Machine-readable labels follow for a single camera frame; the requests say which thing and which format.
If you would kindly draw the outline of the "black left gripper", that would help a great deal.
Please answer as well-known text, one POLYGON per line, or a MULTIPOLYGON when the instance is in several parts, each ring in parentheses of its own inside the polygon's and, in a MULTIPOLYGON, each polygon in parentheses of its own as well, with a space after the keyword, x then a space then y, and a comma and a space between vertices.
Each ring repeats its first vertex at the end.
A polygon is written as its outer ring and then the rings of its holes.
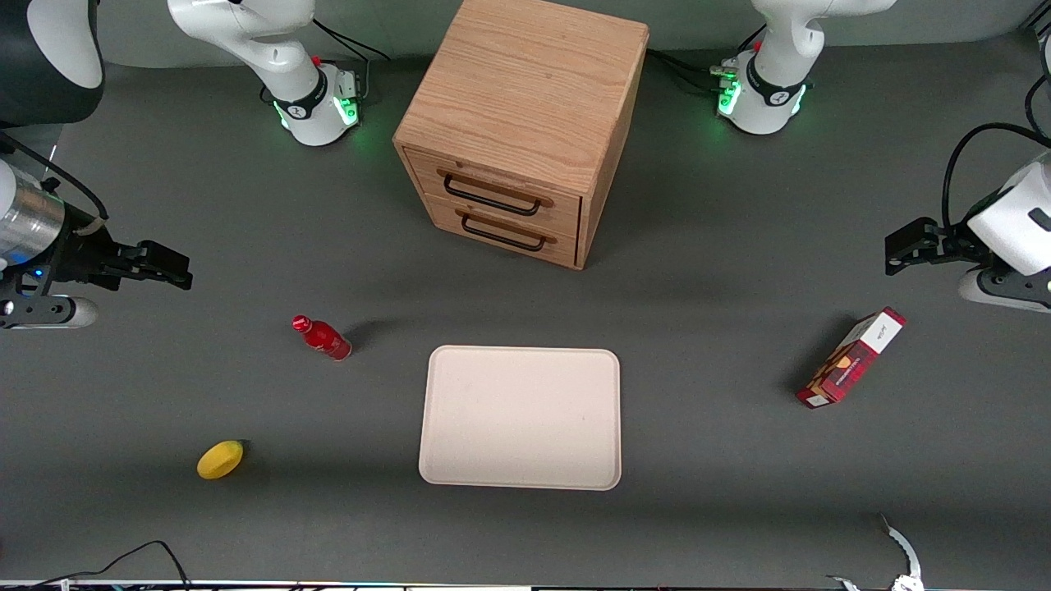
POLYGON ((992 251, 965 222, 940 226, 933 218, 916 218, 883 239, 883 273, 892 277, 919 264, 992 263, 992 251))

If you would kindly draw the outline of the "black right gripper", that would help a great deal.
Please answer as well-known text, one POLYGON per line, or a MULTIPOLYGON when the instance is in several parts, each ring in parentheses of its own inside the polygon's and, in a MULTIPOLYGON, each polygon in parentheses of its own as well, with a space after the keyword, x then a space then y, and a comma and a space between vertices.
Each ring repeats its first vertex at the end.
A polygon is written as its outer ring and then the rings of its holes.
POLYGON ((194 274, 189 272, 189 258, 154 241, 145 242, 147 272, 132 259, 123 257, 126 246, 100 229, 90 235, 75 233, 74 221, 62 224, 60 235, 48 256, 48 284, 78 283, 105 291, 119 291, 122 281, 153 280, 181 291, 190 291, 194 274))

